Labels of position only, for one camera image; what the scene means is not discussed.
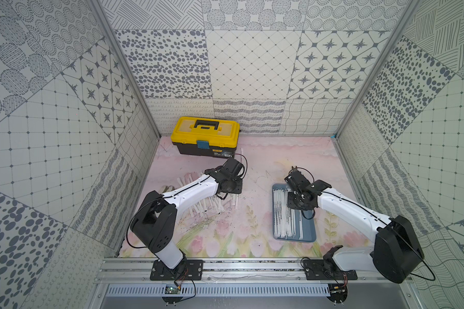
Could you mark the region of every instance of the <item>toolbox lid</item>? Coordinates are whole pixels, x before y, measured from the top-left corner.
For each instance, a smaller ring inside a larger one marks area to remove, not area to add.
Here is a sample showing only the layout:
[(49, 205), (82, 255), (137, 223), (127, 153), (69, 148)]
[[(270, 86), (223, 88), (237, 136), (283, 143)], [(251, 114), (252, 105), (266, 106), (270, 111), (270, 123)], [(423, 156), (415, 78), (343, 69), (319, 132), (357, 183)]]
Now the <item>toolbox lid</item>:
[(182, 144), (208, 141), (210, 146), (235, 148), (238, 137), (239, 123), (235, 121), (181, 117), (173, 129), (171, 139)]

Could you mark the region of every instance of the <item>vent grille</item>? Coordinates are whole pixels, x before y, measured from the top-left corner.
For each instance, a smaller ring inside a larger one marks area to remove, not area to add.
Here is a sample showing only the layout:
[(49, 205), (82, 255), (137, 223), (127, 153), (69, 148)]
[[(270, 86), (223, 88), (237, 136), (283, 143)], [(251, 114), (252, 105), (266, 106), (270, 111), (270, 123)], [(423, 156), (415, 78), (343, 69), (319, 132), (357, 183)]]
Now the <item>vent grille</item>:
[[(187, 297), (194, 295), (192, 283), (182, 285), (181, 294), (164, 294), (165, 283), (110, 284), (106, 296)], [(197, 284), (196, 296), (330, 296), (325, 283), (211, 283)]]

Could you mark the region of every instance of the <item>toolbox handle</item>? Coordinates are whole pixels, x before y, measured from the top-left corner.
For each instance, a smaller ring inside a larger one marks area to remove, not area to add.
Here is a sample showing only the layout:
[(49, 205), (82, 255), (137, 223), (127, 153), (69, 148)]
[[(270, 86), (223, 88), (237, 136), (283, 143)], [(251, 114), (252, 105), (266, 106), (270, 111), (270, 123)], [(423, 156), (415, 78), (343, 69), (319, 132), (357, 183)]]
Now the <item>toolbox handle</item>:
[(196, 120), (196, 123), (194, 124), (194, 127), (198, 126), (210, 126), (210, 127), (215, 127), (215, 130), (218, 130), (218, 125), (220, 123), (218, 121), (210, 121), (210, 120)]

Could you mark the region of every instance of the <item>yellow toolbox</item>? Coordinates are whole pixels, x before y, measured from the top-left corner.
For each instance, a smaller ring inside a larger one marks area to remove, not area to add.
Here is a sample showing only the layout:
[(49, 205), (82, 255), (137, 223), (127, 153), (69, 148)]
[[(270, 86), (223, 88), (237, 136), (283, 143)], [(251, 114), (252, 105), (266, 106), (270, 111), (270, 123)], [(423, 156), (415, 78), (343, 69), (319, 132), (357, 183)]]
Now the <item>yellow toolbox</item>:
[(235, 121), (181, 117), (171, 139), (182, 154), (227, 158), (234, 155), (238, 137)]

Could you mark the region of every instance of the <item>pink tablecloth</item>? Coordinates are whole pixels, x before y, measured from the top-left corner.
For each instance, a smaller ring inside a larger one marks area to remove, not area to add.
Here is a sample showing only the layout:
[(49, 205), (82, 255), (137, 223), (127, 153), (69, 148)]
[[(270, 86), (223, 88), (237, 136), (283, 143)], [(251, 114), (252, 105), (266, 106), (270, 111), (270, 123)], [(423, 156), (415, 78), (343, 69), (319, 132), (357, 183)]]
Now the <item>pink tablecloth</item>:
[[(243, 137), (238, 153), (243, 153), (249, 167), (239, 203), (227, 198), (224, 212), (210, 209), (203, 216), (188, 211), (176, 224), (173, 241), (188, 257), (301, 257), (322, 256), (334, 245), (360, 247), (369, 240), (345, 221), (318, 209), (315, 215), (317, 240), (314, 243), (280, 241), (272, 234), (272, 185), (284, 183), (291, 166), (309, 170), (315, 179), (330, 183), (355, 200), (347, 176), (329, 138)], [(179, 154), (169, 137), (163, 137), (144, 184), (144, 196), (152, 191), (179, 187), (177, 178), (223, 164), (224, 159)], [(141, 246), (129, 232), (131, 244)], [(125, 241), (120, 257), (150, 257), (147, 249), (133, 249)]]

